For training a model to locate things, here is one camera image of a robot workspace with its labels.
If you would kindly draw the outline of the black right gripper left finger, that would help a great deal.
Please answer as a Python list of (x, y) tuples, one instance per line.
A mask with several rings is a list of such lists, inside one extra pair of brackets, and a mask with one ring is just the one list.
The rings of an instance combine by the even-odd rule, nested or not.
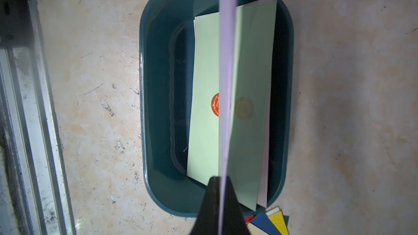
[(190, 235), (217, 235), (219, 225), (220, 177), (211, 177)]

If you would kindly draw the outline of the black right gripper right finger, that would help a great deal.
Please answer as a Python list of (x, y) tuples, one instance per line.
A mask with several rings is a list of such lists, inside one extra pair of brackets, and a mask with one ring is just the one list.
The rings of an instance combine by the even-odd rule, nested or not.
[(230, 177), (226, 178), (223, 210), (224, 235), (250, 235)]

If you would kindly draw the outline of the cream tan envelope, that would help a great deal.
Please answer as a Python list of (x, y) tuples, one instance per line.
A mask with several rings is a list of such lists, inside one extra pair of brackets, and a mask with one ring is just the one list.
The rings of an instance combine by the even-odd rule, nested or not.
[(251, 235), (268, 235), (268, 233), (264, 232), (252, 223), (247, 223), (247, 229)]

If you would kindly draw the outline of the dark blue envelope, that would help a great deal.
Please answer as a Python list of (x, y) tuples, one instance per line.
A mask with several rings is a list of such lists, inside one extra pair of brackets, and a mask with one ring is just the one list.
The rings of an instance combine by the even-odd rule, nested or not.
[(269, 235), (281, 235), (280, 231), (263, 212), (257, 214), (250, 223)]

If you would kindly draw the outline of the yellow envelope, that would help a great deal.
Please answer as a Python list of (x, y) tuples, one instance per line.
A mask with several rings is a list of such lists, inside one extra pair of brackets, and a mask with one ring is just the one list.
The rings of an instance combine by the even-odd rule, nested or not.
[(280, 232), (281, 235), (289, 235), (289, 231), (287, 228), (289, 217), (283, 215), (282, 211), (269, 211), (266, 213), (269, 220), (272, 224), (276, 227), (276, 229)]

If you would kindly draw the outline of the lavender envelope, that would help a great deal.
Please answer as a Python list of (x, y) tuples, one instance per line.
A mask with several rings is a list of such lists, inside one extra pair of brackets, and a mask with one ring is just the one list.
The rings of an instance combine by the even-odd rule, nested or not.
[(219, 0), (219, 216), (218, 234), (223, 233), (225, 190), (229, 159), (231, 91), (235, 54), (237, 0)]

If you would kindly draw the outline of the red envelope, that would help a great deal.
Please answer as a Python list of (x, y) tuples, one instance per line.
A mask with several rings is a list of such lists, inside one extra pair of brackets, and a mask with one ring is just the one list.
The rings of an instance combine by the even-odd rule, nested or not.
[(250, 223), (254, 219), (254, 215), (244, 217), (244, 221), (246, 224)]

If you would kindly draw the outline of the aluminium front rail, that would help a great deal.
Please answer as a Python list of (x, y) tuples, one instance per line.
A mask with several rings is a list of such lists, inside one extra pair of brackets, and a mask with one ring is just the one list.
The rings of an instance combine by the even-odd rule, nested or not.
[(1, 0), (1, 233), (76, 233), (37, 0)]

